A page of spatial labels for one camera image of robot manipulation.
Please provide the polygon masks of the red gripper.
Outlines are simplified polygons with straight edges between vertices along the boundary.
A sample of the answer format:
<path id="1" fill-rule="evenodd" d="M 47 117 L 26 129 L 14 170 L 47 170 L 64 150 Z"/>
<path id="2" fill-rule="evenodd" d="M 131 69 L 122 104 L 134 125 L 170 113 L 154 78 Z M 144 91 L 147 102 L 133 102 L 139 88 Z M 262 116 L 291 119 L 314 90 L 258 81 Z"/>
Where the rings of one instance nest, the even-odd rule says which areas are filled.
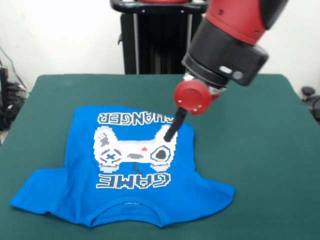
<path id="1" fill-rule="evenodd" d="M 175 88 L 173 95 L 178 109 L 163 139 L 166 142 L 170 142 L 182 126 L 187 112 L 192 115 L 205 113 L 210 108 L 212 101 L 219 97 L 220 93 L 219 89 L 208 86 L 198 79 L 180 82 Z"/>

